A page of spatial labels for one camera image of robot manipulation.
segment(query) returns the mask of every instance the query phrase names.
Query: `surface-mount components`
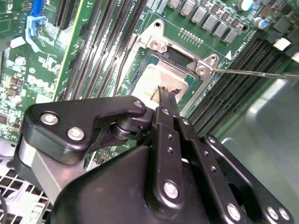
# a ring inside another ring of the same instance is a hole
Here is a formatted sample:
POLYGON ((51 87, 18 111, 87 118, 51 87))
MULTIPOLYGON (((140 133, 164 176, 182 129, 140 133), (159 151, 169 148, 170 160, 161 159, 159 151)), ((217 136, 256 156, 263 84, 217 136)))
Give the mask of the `surface-mount components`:
POLYGON ((217 18, 213 15, 209 15, 205 23, 202 25, 203 29, 212 30, 217 22, 217 18))
POLYGON ((168 2, 168 5, 170 8, 176 9, 178 5, 180 4, 181 0, 170 0, 168 2))
POLYGON ((239 0, 238 8, 241 11, 248 11, 252 8, 253 0, 239 0))
POLYGON ((253 25, 258 29, 266 29, 269 25, 269 22, 261 17, 256 17, 253 20, 253 25))
POLYGON ((215 31, 213 32, 213 34, 215 36, 218 36, 218 37, 222 37, 225 33, 225 31, 227 30, 228 26, 223 23, 223 22, 219 22, 217 25, 216 25, 216 29, 215 31))
POLYGON ((226 43, 232 43, 237 36, 238 32, 234 29, 230 29, 222 40, 226 43))
POLYGON ((218 4, 215 4, 211 9, 211 13, 216 14, 219 9, 220 6, 218 4))
POLYGON ((288 40, 293 43, 299 43, 299 28, 293 29, 287 36, 288 40))
POLYGON ((196 10, 196 12, 195 12, 194 16, 192 17, 191 21, 199 24, 204 19, 205 16, 206 16, 206 10, 199 7, 196 10))
POLYGON ((273 12, 273 9, 272 9, 271 5, 267 4, 262 8, 262 10, 260 12, 260 16, 267 18, 269 15, 271 15, 272 12, 273 12))
POLYGON ((193 1, 187 0, 185 2, 185 4, 183 5, 180 13, 184 16, 188 16, 192 12, 194 6, 195 6, 195 3, 193 1))
POLYGON ((286 20, 285 18, 281 17, 273 26, 274 29, 276 29, 281 34, 285 34, 288 29, 290 28, 291 23, 286 20))
POLYGON ((208 0, 201 0, 200 5, 202 7, 206 7, 207 2, 208 2, 208 0))
POLYGON ((230 14, 229 14, 227 11, 225 11, 225 12, 223 13, 221 19, 222 19, 223 21, 227 21, 227 19, 229 18, 229 16, 230 16, 230 14))

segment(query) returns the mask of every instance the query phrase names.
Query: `silver metal panel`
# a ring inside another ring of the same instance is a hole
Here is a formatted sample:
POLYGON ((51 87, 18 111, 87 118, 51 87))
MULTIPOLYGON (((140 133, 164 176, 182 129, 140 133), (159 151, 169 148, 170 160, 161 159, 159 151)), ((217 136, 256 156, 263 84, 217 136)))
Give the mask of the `silver metal panel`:
POLYGON ((299 82, 276 80, 220 140, 299 223, 299 82))

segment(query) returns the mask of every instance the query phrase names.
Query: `pcie slot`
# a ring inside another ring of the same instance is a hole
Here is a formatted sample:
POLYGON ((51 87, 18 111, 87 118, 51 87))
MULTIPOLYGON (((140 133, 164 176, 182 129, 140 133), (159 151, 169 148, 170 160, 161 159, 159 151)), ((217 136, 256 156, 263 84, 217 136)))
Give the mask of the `pcie slot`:
MULTIPOLYGON (((104 6, 103 11, 103 17, 100 20, 99 29, 97 29, 97 34, 94 38, 94 41, 92 43, 92 47, 88 49, 82 49, 81 54, 85 53, 85 50, 88 50, 88 57, 86 57, 83 61, 78 61, 78 69, 76 69, 73 74, 76 74, 78 76, 77 81, 75 83, 75 86, 72 87, 74 89, 72 98, 71 99, 79 99, 81 97, 82 90, 84 88, 86 79, 92 72, 92 64, 95 59, 96 53, 99 50, 100 42, 102 41, 104 34, 106 33, 106 30, 108 29, 109 23, 111 22, 111 18, 113 15, 113 11, 115 10, 117 0, 112 1, 105 1, 108 2, 104 6)), ((112 24, 110 24, 111 27, 115 25, 115 20, 112 21, 112 24)), ((110 29, 107 37, 110 37, 113 33, 113 30, 110 29)))
MULTIPOLYGON (((281 61, 281 54, 277 52, 271 52, 271 49, 267 47, 264 53, 259 54, 260 60, 263 60, 263 63, 260 65, 258 62, 252 64, 258 64, 256 69, 257 71, 266 71, 273 72, 277 66, 276 61, 281 61)), ((199 135, 205 133, 211 133, 212 130, 217 131, 215 126, 218 126, 217 123, 221 122, 224 124, 225 120, 228 120, 232 117, 236 111, 236 109, 244 105, 247 100, 254 95, 254 93, 266 82, 267 79, 261 77, 246 77, 246 82, 239 87, 237 91, 233 92, 232 97, 228 98, 222 105, 217 108, 217 111, 214 112, 215 116, 209 117, 207 120, 201 120, 199 122, 201 125, 197 129, 197 133, 199 135)))
POLYGON ((54 25, 62 30, 69 27, 76 0, 60 0, 54 25))
POLYGON ((83 98, 91 98, 92 94, 95 90, 95 87, 99 81, 99 78, 101 77, 103 68, 105 66, 105 63, 107 61, 107 56, 112 50, 112 47, 115 45, 117 38, 119 37, 119 34, 121 32, 121 29, 126 24, 127 20, 126 18, 129 15, 129 10, 131 7, 131 1, 130 0, 123 0, 121 2, 123 5, 120 7, 121 11, 119 12, 119 15, 117 16, 116 20, 116 26, 113 28, 113 34, 106 39, 105 45, 103 47, 103 50, 100 54, 100 58, 98 59, 95 67, 96 71, 91 75, 91 78, 88 82, 88 89, 85 92, 83 98))
MULTIPOLYGON (((250 59, 246 58, 246 65, 242 66, 238 69, 244 69, 244 70, 256 70, 255 67, 258 65, 258 62, 263 59, 267 53, 269 52, 269 48, 265 45, 261 46, 259 45, 259 50, 256 54, 253 55, 250 59)), ((231 84, 229 87, 227 87, 227 93, 228 95, 224 96, 221 102, 215 103, 213 107, 210 108, 209 112, 205 114, 204 117, 200 118, 200 120, 195 124, 194 128, 196 132, 200 132, 202 128, 210 122, 211 119, 215 116, 215 114, 218 111, 223 111, 227 109, 225 105, 228 101, 231 102, 231 100, 234 98, 234 96, 238 96, 238 92, 242 92, 246 89, 247 85, 250 85, 252 81, 254 81, 255 77, 250 76, 243 76, 243 75, 237 75, 236 79, 238 80, 235 84, 231 84)))
MULTIPOLYGON (((244 49, 246 54, 244 57, 239 57, 238 61, 235 61, 230 69, 240 69, 246 63, 247 59, 250 58, 259 46, 262 44, 261 40, 253 41, 252 44, 247 45, 244 49)), ((232 82, 238 81, 235 79, 236 74, 225 74, 222 75, 220 80, 216 83, 212 91, 208 93, 208 95, 204 98, 204 100, 193 110, 190 115, 190 121, 195 124, 197 120, 203 115, 203 113, 214 103, 214 101, 219 100, 219 96, 222 92, 227 89, 227 86, 230 86, 232 82)))
MULTIPOLYGON (((275 72, 285 61, 287 60, 287 57, 283 56, 279 58, 277 61, 275 61, 274 65, 269 69, 269 72, 275 72)), ((267 79, 265 78, 259 78, 258 83, 253 86, 253 88, 249 89, 248 92, 244 94, 244 96, 241 97, 240 101, 236 101, 235 105, 232 106, 233 113, 227 112, 224 117, 222 117, 217 122, 211 123, 211 128, 207 127, 211 134, 216 134, 221 127, 223 127, 224 124, 226 124, 232 116, 252 97, 252 95, 260 88, 262 85, 266 82, 267 79)))
MULTIPOLYGON (((137 9, 132 16, 133 19, 131 20, 130 24, 128 25, 127 31, 124 35, 125 39, 116 48, 116 51, 115 51, 116 53, 113 56, 114 60, 110 63, 110 65, 107 69, 108 72, 105 76, 105 79, 100 84, 99 90, 96 94, 97 97, 104 96, 105 90, 111 81, 112 75, 114 74, 116 67, 118 66, 117 59, 120 58, 122 53, 125 51, 127 45, 129 44, 129 41, 131 39, 131 36, 134 32, 135 26, 138 23, 138 20, 135 18, 140 18, 146 4, 147 4, 147 1, 141 0, 138 2, 137 9)), ((117 86, 118 86, 119 78, 120 77, 117 77, 115 88, 117 88, 117 86)))
MULTIPOLYGON (((107 1, 104 1, 104 11, 108 5, 107 1)), ((97 31, 100 29, 101 22, 103 21, 104 13, 101 13, 101 6, 102 6, 102 0, 98 0, 95 3, 95 7, 93 9, 93 15, 91 16, 90 22, 88 24, 88 30, 85 35, 84 40, 82 41, 82 47, 80 49, 80 54, 77 58, 76 64, 74 66, 74 69, 72 71, 71 77, 69 84, 65 90, 63 100, 68 100, 71 96, 71 91, 73 90, 73 86, 77 87, 78 84, 81 81, 81 77, 77 77, 78 71, 82 69, 82 67, 85 66, 85 59, 87 58, 86 56, 86 51, 89 49, 90 45, 93 45, 97 36, 97 31)))

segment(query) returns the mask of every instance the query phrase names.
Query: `black cable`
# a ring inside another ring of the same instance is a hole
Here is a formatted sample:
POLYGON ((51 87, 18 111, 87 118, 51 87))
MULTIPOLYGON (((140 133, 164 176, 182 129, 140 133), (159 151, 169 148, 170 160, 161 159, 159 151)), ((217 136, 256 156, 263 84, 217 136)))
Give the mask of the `black cable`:
POLYGON ((0 202, 1 202, 1 205, 2 205, 2 209, 3 209, 3 218, 2 218, 1 223, 5 224, 6 221, 7 221, 7 213, 8 213, 8 211, 7 211, 6 201, 5 201, 5 199, 4 199, 4 197, 3 197, 3 195, 1 193, 0 193, 0 202))

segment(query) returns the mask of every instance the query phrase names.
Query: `chip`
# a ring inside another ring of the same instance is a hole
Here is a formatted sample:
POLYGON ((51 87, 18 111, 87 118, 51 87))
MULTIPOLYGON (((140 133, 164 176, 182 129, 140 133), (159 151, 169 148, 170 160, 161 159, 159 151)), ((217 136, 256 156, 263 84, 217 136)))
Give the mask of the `chip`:
POLYGON ((207 2, 208 2, 208 0, 202 0, 202 1, 200 2, 200 5, 201 5, 202 7, 206 7, 207 2))
POLYGON ((7 123, 7 117, 0 114, 0 124, 6 125, 7 123))
POLYGON ((282 9, 281 12, 285 15, 288 15, 292 11, 292 7, 289 4, 286 4, 282 9))
POLYGON ((291 23, 286 20, 285 18, 281 17, 273 26, 274 29, 276 29, 281 34, 285 34, 288 29, 290 28, 291 23))
POLYGON ((230 29, 230 31, 228 31, 228 33, 224 36, 223 41, 226 43, 232 43, 237 36, 237 31, 230 29))
POLYGON ((187 0, 181 9, 181 14, 184 16, 188 16, 193 10, 195 3, 193 1, 187 0))
POLYGON ((240 23, 240 20, 235 19, 235 20, 233 21, 233 23, 232 23, 232 27, 233 27, 233 28, 236 28, 236 27, 239 25, 239 23, 240 23))
POLYGON ((206 30, 212 30, 213 27, 215 26, 217 22, 217 18, 213 15, 209 15, 209 17, 207 18, 206 22, 204 23, 204 25, 202 26, 203 29, 206 30))
POLYGON ((230 14, 227 11, 225 11, 224 14, 222 15, 221 19, 223 21, 227 21, 227 19, 229 18, 229 16, 230 16, 230 14))
POLYGON ((287 38, 292 41, 293 43, 299 43, 299 28, 293 29, 287 38))
POLYGON ((271 5, 267 4, 262 8, 262 10, 260 12, 260 16, 267 18, 269 15, 272 14, 272 12, 273 12, 273 9, 271 8, 271 5))
POLYGON ((220 6, 215 4, 211 9, 211 13, 216 14, 216 12, 220 9, 220 6))
POLYGON ((199 7, 192 17, 191 21, 199 24, 206 16, 206 10, 199 7))
POLYGON ((181 0, 170 0, 168 2, 168 5, 170 8, 176 9, 180 2, 181 2, 181 0))
POLYGON ((215 31, 213 32, 213 34, 215 36, 218 36, 218 37, 222 37, 225 33, 225 31, 227 30, 228 26, 223 23, 223 22, 219 22, 217 25, 216 25, 216 29, 215 31))

